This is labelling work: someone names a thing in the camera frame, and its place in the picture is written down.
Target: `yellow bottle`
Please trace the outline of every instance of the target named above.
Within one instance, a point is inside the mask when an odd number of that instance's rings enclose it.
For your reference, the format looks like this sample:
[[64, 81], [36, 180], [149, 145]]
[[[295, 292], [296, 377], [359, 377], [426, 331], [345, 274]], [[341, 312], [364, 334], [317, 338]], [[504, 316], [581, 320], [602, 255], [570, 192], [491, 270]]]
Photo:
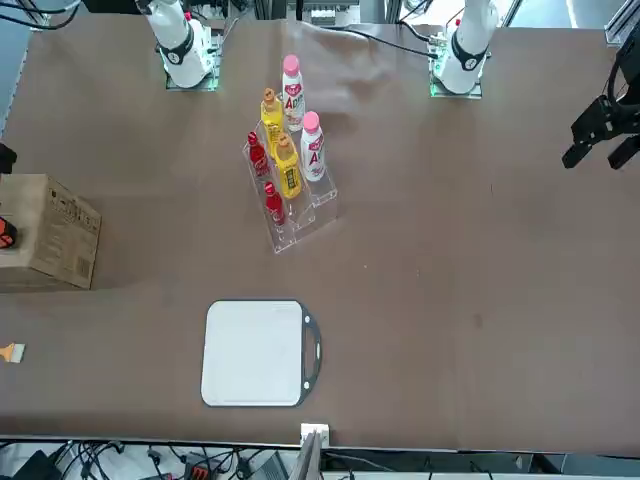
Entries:
[[267, 130], [269, 153], [275, 157], [278, 137], [284, 131], [282, 102], [276, 98], [275, 92], [265, 88], [262, 104], [260, 105], [260, 119]]
[[302, 190], [302, 183], [300, 181], [300, 170], [298, 170], [298, 152], [293, 145], [291, 137], [286, 133], [281, 133], [278, 137], [278, 146], [274, 158], [280, 173], [282, 195], [291, 200]]

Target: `pink bottle cap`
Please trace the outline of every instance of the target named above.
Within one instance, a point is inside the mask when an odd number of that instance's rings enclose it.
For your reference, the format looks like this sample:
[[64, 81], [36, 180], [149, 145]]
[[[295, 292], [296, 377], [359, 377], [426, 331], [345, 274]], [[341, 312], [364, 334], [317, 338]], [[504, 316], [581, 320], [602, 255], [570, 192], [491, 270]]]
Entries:
[[267, 182], [264, 185], [264, 193], [267, 194], [267, 196], [271, 197], [272, 195], [276, 194], [276, 187], [273, 186], [273, 183], [271, 182]]
[[316, 133], [320, 128], [320, 117], [316, 112], [307, 112], [302, 119], [302, 126], [307, 133]]
[[284, 57], [282, 68], [287, 76], [295, 77], [300, 71], [300, 62], [298, 62], [298, 57], [295, 55], [287, 55]]

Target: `ketchup bottle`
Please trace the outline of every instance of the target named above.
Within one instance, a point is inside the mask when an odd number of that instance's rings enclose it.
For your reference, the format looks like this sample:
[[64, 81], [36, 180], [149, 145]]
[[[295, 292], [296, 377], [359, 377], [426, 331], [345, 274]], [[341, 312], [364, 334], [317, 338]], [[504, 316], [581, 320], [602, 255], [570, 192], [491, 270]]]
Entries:
[[282, 197], [273, 186], [273, 183], [267, 182], [264, 185], [264, 193], [267, 194], [267, 210], [271, 215], [273, 223], [277, 226], [284, 225], [284, 206], [282, 205]]
[[260, 145], [256, 132], [249, 133], [249, 159], [256, 171], [256, 176], [262, 177], [269, 173], [269, 162], [264, 147]]

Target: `cardboard box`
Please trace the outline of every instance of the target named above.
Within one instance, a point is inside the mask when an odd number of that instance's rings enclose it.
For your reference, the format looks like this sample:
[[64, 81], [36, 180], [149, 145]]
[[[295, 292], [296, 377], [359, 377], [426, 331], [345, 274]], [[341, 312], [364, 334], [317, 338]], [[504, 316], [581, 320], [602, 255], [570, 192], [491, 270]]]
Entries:
[[3, 175], [0, 216], [18, 229], [0, 249], [0, 292], [91, 287], [100, 215], [47, 175]]

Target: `table surface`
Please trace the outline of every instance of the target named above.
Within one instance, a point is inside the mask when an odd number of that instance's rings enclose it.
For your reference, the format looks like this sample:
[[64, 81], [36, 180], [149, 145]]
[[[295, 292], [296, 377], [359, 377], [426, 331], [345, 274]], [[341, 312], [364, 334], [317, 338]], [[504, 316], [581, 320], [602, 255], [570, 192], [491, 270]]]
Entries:
[[[596, 31], [494, 38], [469, 101], [429, 98], [422, 57], [296, 23], [240, 22], [215, 94], [164, 90], [142, 18], [34, 35], [4, 141], [103, 228], [92, 291], [0, 297], [0, 338], [27, 344], [0, 431], [296, 443], [317, 422], [341, 446], [640, 453], [640, 166], [610, 170], [611, 143], [560, 161], [613, 52]], [[340, 212], [276, 256], [240, 148], [289, 52]], [[205, 314], [229, 297], [317, 318], [300, 407], [203, 403]]]

